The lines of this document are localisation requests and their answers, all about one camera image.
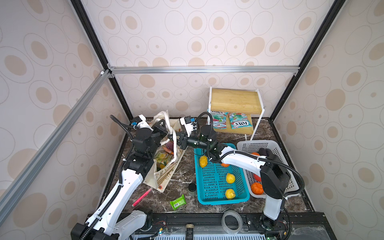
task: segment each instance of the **green package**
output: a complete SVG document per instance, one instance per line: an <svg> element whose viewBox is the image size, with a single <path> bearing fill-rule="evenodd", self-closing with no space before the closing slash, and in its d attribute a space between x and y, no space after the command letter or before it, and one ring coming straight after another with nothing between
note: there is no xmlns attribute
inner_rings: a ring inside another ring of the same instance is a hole
<svg viewBox="0 0 384 240"><path fill-rule="evenodd" d="M180 198L173 200L173 201L170 201L169 203L172 206L173 210L176 210L176 209L178 209L178 207L183 206L184 204L187 204L187 202L185 201L185 198L184 198L184 194L181 195Z"/></svg>

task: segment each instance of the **wooden shelf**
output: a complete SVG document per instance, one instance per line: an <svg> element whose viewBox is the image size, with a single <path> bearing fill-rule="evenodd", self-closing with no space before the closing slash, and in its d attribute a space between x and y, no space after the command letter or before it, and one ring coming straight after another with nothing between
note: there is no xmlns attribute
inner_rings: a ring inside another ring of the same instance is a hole
<svg viewBox="0 0 384 240"><path fill-rule="evenodd" d="M212 89L211 111L261 114L262 106L255 91Z"/></svg>
<svg viewBox="0 0 384 240"><path fill-rule="evenodd" d="M251 114L247 114L249 122L252 124L252 118ZM228 132L228 133L239 133L239 134L247 134L247 135L252 135L253 133L253 124L250 127L239 127L232 129L231 128L231 122L229 121L229 116L227 115L227 128L226 129L217 129L214 128L216 132Z"/></svg>

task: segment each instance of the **brown marble table surface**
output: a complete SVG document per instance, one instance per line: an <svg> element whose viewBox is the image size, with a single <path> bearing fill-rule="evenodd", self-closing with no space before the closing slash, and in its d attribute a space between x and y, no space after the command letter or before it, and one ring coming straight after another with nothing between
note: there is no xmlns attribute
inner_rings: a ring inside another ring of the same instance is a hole
<svg viewBox="0 0 384 240"><path fill-rule="evenodd" d="M222 143L233 143L236 145L239 141L245 140L243 134L229 134L222 132L218 132L217 134L217 140ZM261 120L253 139L266 139L276 141L276 137L274 136L267 119ZM128 141L122 157L127 154L130 148L130 144L131 142ZM117 180L118 176L116 174L112 186L115 185ZM164 193L160 193L159 191L153 189L144 199L142 199L137 207L143 206L151 208L154 213L222 213L227 210L234 210L239 213L254 213L263 211L265 199L258 199L254 198L253 196L250 196L250 199L247 202L241 202L238 204L202 205L197 200L197 196L191 197L188 194L187 189L191 182L196 183L196 174L194 152L192 148L188 147L180 161L179 166L177 167L170 182L168 183L168 186L164 190ZM132 212L132 210L134 210L132 204L149 188L150 187L146 184L140 184L138 188L133 192L131 198L129 199L122 212ZM176 211L173 211L169 202L180 197L182 194L184 194L187 204L179 207ZM290 197L286 202L285 207L289 212L307 212L301 196Z"/></svg>

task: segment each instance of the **teal basket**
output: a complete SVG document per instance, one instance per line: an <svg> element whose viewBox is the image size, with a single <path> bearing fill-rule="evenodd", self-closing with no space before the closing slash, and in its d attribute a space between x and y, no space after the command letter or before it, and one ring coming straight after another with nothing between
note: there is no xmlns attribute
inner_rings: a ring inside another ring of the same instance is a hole
<svg viewBox="0 0 384 240"><path fill-rule="evenodd" d="M232 143L225 143L229 147L236 149ZM200 148L194 149L195 153L195 169L196 169L196 185L197 199L203 205L221 205L236 204L249 200L249 191L247 182L245 181L243 169L230 165L223 167L220 163L212 163L208 161L208 165L204 168L200 167L199 155L203 155ZM236 181L232 184L227 183L227 173L235 175ZM236 197L228 200L225 197L225 191L233 189Z"/></svg>

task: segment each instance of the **yellow fruit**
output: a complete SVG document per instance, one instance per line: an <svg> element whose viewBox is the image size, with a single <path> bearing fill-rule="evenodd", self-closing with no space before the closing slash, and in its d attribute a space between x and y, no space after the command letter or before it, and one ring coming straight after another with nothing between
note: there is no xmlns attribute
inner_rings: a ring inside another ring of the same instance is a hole
<svg viewBox="0 0 384 240"><path fill-rule="evenodd" d="M233 189L228 189L225 191L225 197L229 200L234 199L236 197L235 191Z"/></svg>
<svg viewBox="0 0 384 240"><path fill-rule="evenodd" d="M199 159L200 167L205 167L208 164L208 158L206 156L201 156Z"/></svg>
<svg viewBox="0 0 384 240"><path fill-rule="evenodd" d="M234 183L236 180L235 175L227 173L226 180L227 180L227 183L230 183L230 184Z"/></svg>

